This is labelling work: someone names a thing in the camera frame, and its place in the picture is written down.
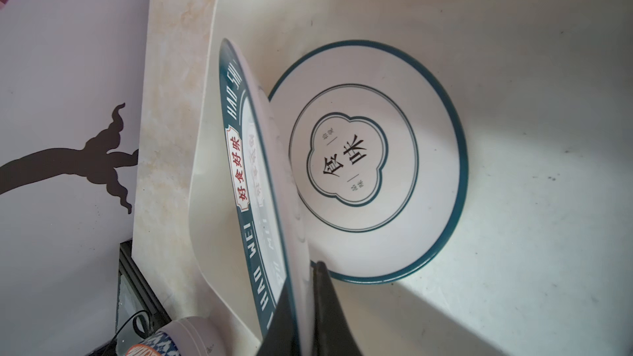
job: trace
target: white wall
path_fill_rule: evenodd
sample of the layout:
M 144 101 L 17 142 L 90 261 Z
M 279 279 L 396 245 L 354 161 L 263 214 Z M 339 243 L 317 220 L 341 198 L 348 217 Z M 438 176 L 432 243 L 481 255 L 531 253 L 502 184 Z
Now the white wall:
M 138 148 L 149 0 L 9 0 L 0 10 L 0 165 L 81 149 L 120 111 Z M 118 169 L 134 204 L 136 167 Z M 118 244 L 105 185 L 60 175 L 0 194 L 2 354 L 83 355 L 114 334 Z

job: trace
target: cloud-shaped outline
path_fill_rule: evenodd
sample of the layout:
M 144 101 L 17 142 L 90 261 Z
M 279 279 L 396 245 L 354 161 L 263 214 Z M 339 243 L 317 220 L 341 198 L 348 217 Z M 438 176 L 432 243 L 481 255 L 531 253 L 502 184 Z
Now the cloud-shaped outline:
M 315 151 L 314 149 L 314 140 L 315 140 L 315 136 L 317 133 L 317 128 L 321 125 L 321 123 L 323 123 L 325 120 L 332 118 L 332 117 L 340 117 L 343 118 L 344 120 L 346 120 L 349 123 L 352 123 L 353 121 L 362 121 L 364 123 L 369 123 L 369 125 L 371 125 L 372 127 L 374 127 L 374 129 L 376 129 L 378 131 L 378 135 L 380 137 L 380 141 L 382 142 L 382 151 L 384 152 L 384 154 L 382 155 L 382 158 L 380 160 L 380 165 L 378 165 L 378 167 L 376 168 L 376 178 L 378 179 L 378 181 L 376 182 L 376 185 L 374 186 L 374 189 L 372 190 L 372 193 L 370 194 L 369 200 L 367 200 L 367 198 L 363 199 L 360 202 L 348 202 L 347 200 L 343 199 L 342 197 L 340 197 L 338 194 L 336 193 L 328 193 L 324 190 L 321 189 L 321 187 L 319 187 L 316 182 L 312 179 L 312 173 L 310 172 L 310 159 L 312 158 L 312 153 Z M 312 135 L 310 135 L 310 152 L 308 153 L 308 159 L 306 160 L 306 171 L 308 172 L 308 179 L 310 180 L 310 184 L 312 184 L 312 186 L 315 188 L 316 191 L 318 191 L 321 195 L 326 196 L 328 198 L 336 198 L 339 202 L 347 205 L 347 206 L 351 206 L 351 207 L 360 207 L 360 206 L 364 206 L 367 205 L 368 203 L 370 203 L 371 201 L 374 200 L 374 198 L 376 198 L 376 196 L 378 195 L 378 192 L 380 191 L 380 187 L 382 186 L 382 169 L 385 166 L 385 163 L 387 163 L 387 156 L 389 155 L 389 144 L 387 142 L 387 136 L 385 135 L 384 131 L 382 130 L 382 128 L 372 119 L 367 118 L 367 117 L 363 117 L 361 115 L 357 115 L 354 117 L 350 117 L 347 114 L 344 113 L 340 113 L 340 112 L 332 112 L 332 113 L 328 113 L 326 115 L 324 115 L 323 117 L 321 117 L 315 124 L 314 128 L 312 129 Z

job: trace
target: beige marble surface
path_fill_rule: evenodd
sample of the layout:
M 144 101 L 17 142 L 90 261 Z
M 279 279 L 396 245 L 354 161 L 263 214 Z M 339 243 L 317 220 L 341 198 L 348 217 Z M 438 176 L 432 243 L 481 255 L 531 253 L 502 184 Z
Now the beige marble surface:
M 215 0 L 150 0 L 132 255 L 172 319 L 214 320 L 230 354 L 258 342 L 202 277 L 189 186 Z

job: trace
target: black cable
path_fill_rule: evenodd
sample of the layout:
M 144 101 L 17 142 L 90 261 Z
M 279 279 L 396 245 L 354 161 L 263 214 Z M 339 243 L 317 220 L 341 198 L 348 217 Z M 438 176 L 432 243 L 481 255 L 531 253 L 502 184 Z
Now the black cable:
M 101 356 L 106 354 L 106 352 L 110 348 L 110 345 L 112 345 L 112 343 L 116 340 L 116 337 L 119 335 L 119 333 L 121 333 L 121 330 L 125 327 L 125 325 L 128 324 L 130 322 L 130 320 L 132 320 L 135 316 L 137 316 L 140 313 L 144 313 L 144 312 L 145 312 L 145 314 L 147 314 L 147 321 L 149 321 L 149 312 L 147 310 L 141 309 L 140 311 L 135 312 L 132 316 L 130 316 L 130 318 L 128 320 L 125 321 L 125 323 L 123 323 L 123 325 L 119 328 L 119 330 L 116 331 L 115 336 L 112 337 L 112 339 L 108 343 L 108 346 L 106 346 L 106 348 L 101 353 Z

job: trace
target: round plate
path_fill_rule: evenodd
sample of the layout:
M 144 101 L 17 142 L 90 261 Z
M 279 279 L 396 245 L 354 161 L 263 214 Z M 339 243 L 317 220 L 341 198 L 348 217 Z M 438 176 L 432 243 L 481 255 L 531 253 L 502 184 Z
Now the round plate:
M 380 283 L 438 253 L 462 213 L 468 161 L 455 107 L 422 64 L 386 44 L 328 44 L 269 99 L 313 261 Z
M 286 282 L 307 355 L 314 331 L 312 275 L 286 149 L 266 95 L 228 40 L 220 48 L 219 70 L 229 168 L 261 332 L 266 334 Z

